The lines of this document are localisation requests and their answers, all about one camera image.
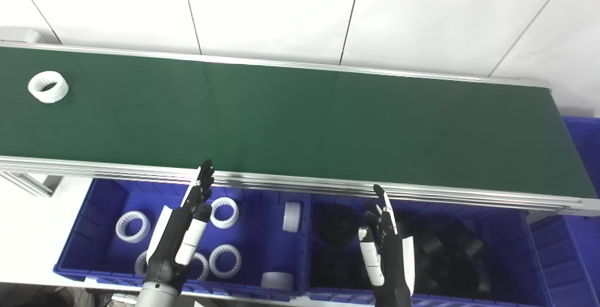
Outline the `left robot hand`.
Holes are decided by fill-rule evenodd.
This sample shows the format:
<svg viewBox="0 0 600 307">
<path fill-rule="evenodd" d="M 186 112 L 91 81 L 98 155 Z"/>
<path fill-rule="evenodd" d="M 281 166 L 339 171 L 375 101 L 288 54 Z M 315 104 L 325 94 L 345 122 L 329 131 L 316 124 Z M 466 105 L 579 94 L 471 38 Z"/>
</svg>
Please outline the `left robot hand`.
<svg viewBox="0 0 600 307">
<path fill-rule="evenodd" d="M 158 245 L 150 256 L 142 292 L 157 291 L 176 298 L 188 279 L 191 262 L 212 215 L 207 203 L 214 183 L 211 159 L 198 168 L 182 205 L 172 211 Z"/>
</svg>

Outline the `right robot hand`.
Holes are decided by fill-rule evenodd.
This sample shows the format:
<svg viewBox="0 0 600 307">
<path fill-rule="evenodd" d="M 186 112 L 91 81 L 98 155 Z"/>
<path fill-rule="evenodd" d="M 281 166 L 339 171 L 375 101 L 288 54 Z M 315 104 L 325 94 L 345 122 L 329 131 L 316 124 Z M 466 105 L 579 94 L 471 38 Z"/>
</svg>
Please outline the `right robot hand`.
<svg viewBox="0 0 600 307">
<path fill-rule="evenodd" d="M 358 228 L 360 251 L 377 307 L 411 307 L 415 279 L 413 237 L 398 221 L 390 198 L 378 184 L 380 204 L 366 202 L 367 225 Z"/>
</svg>

